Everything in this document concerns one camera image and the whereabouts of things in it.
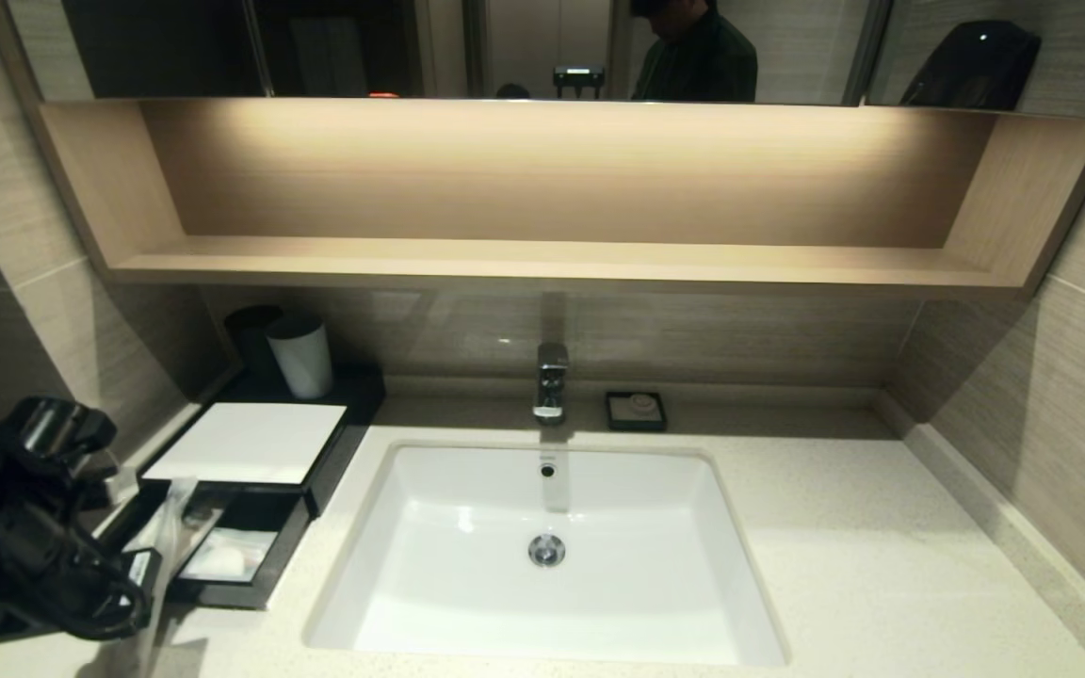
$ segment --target undermount sink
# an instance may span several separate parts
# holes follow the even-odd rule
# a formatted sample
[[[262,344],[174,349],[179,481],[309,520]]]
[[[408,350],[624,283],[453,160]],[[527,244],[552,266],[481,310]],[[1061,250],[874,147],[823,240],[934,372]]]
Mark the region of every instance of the undermount sink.
[[[787,662],[714,468],[690,453],[401,446],[331,583],[310,647]]]

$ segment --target sink drain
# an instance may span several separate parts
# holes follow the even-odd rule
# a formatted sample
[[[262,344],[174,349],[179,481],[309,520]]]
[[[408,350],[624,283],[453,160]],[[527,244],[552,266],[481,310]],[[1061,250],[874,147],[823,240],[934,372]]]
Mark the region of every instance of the sink drain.
[[[563,562],[564,554],[567,554],[567,547],[563,546],[563,540],[554,535],[539,535],[531,540],[528,553],[534,565],[554,567]]]

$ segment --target countertop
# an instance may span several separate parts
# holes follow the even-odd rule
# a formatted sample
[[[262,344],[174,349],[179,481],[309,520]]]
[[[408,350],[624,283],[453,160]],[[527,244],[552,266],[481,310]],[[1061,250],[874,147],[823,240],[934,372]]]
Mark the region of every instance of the countertop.
[[[873,413],[666,402],[664,434],[611,433],[574,404],[546,444],[697,447],[714,459],[789,649],[783,668],[484,660],[307,648],[316,601],[396,443],[537,446],[524,399],[390,398],[267,612],[171,610],[154,675],[381,677],[1085,677],[1085,651]],[[68,636],[0,645],[0,678],[103,675]]]

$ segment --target soap dish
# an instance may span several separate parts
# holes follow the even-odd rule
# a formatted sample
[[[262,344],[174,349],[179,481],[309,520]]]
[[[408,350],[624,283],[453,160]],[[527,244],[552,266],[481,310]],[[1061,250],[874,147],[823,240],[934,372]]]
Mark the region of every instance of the soap dish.
[[[660,394],[612,391],[605,394],[605,417],[611,431],[651,431],[667,428],[664,402]]]

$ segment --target chrome faucet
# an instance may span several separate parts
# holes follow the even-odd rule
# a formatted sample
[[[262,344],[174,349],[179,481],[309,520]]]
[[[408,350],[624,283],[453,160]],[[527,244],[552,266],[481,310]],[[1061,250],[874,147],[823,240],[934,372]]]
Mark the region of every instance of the chrome faucet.
[[[563,378],[566,373],[567,347],[554,342],[539,345],[539,391],[534,397],[534,419],[539,424],[563,424]]]

